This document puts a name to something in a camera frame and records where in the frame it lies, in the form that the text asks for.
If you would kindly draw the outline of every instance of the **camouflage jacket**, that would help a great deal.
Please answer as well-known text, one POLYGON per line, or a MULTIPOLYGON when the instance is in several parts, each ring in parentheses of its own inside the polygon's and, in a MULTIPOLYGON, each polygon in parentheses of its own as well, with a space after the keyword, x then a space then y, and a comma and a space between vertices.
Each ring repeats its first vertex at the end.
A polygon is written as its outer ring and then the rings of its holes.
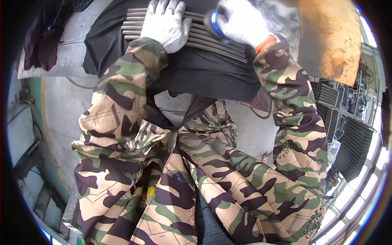
POLYGON ((326 211, 327 142, 309 78, 285 50, 275 44, 253 63, 278 106, 274 170, 235 148, 222 100, 176 132, 143 120, 146 86, 167 54, 152 39, 131 42, 95 87, 72 144, 85 241, 195 245, 198 188, 235 244, 307 244, 326 211))

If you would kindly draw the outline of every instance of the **black cloth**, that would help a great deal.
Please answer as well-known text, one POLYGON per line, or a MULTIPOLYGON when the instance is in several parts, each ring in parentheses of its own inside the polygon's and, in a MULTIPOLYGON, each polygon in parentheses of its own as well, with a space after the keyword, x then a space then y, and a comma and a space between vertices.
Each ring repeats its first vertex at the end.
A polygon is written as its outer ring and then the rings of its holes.
MULTIPOLYGON (((147 8, 149 0, 113 0, 91 26, 84 41, 86 73, 103 76, 105 70, 125 54, 129 41, 121 31, 128 8, 147 8)), ((187 11, 204 14, 216 8, 218 0, 184 0, 187 11)), ((167 89, 205 97, 251 101, 260 88, 253 70, 254 51, 247 46, 248 63, 191 47, 169 54, 169 66, 149 90, 157 94, 167 89)))
POLYGON ((75 9, 75 12, 82 12, 85 10, 90 3, 94 0, 72 0, 72 7, 75 9))

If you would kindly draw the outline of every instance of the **window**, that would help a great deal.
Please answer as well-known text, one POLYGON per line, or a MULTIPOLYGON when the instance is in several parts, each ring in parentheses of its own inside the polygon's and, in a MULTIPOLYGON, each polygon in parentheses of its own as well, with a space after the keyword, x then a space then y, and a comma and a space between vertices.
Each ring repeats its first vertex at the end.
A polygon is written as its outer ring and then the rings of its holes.
POLYGON ((377 47, 376 40, 374 39, 373 33, 372 33, 369 25, 367 24, 365 18, 363 18, 362 16, 360 16, 359 18, 361 19, 362 25, 365 29, 366 36, 369 40, 369 45, 371 45, 373 47, 377 47))
POLYGON ((374 132, 373 137, 372 137, 372 142, 370 143, 367 159, 369 159, 369 160, 372 159, 374 151, 376 150, 377 142, 378 142, 378 133, 374 132))
POLYGON ((324 235, 322 236, 319 240, 316 241, 316 245, 324 245, 326 242, 328 242, 329 238, 324 235))
POLYGON ((328 225, 329 222, 331 222, 331 220, 333 218, 335 218, 335 213, 332 210, 327 210, 327 212, 325 213, 325 216, 323 218, 323 221, 321 222, 321 226, 320 229, 324 228, 326 225, 328 225))
POLYGON ((346 213, 346 217, 348 219, 352 219, 354 215, 360 210, 364 202, 365 201, 363 200, 363 198, 359 197, 358 200, 351 207, 351 209, 346 213))
POLYGON ((40 227, 40 229, 42 230, 42 232, 44 233, 44 235, 48 238, 48 240, 50 241, 50 235, 44 231, 44 229, 42 227, 40 227))
POLYGON ((346 185, 343 192, 336 199, 334 207, 337 209, 342 209, 353 194, 354 190, 349 185, 346 185))
POLYGON ((332 227, 329 232, 327 232, 325 235, 331 239, 334 237, 342 228, 344 227, 343 221, 339 221, 334 227, 332 227))
POLYGON ((363 199, 368 198, 368 196, 370 195, 370 193, 373 190, 373 187, 376 185, 377 182, 377 176, 375 174, 372 174, 372 176, 370 177, 368 183, 366 184, 364 190, 361 193, 361 197, 363 199))
POLYGON ((361 183, 361 180, 365 176, 367 169, 368 168, 366 166, 363 166, 361 172, 359 173, 359 176, 356 177, 355 179, 353 179, 352 181, 350 181, 348 183, 348 185, 351 186, 354 190, 356 190, 358 188, 359 184, 361 183))
POLYGON ((353 231, 353 232, 351 233, 351 235, 347 238, 347 240, 344 242, 343 245, 350 245, 351 242, 353 241, 353 239, 355 238, 356 235, 357 235, 357 232, 356 232, 356 231, 353 231))
POLYGON ((388 160, 388 151, 387 151, 387 149, 386 149, 385 147, 383 147, 383 148, 381 149, 380 157, 378 158, 376 167, 377 167, 379 170, 382 170, 383 167, 384 167, 384 164, 385 164, 385 162, 386 162, 387 160, 388 160))
POLYGON ((56 239, 52 238, 52 244, 53 245, 62 245, 59 241, 57 241, 56 239))

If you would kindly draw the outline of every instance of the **metal sheet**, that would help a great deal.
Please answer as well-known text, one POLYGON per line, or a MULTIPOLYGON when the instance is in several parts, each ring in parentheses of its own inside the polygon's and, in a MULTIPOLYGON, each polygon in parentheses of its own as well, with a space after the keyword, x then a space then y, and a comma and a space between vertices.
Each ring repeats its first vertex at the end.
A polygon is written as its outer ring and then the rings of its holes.
POLYGON ((361 30, 352 1, 298 0, 298 4, 298 63, 311 76, 353 86, 361 53, 361 30))

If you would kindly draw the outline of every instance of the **white work glove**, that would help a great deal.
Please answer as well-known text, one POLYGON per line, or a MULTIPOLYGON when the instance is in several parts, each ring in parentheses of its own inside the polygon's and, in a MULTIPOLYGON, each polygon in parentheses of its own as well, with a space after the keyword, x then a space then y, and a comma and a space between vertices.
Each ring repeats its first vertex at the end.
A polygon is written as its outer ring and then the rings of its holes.
POLYGON ((168 54, 179 51, 186 43, 192 19, 182 21, 185 3, 178 0, 151 1, 140 37, 160 42, 168 54))
POLYGON ((256 48, 268 35, 273 35, 261 12, 247 0, 220 0, 219 8, 225 10, 227 19, 218 15, 216 22, 223 34, 236 42, 256 48))

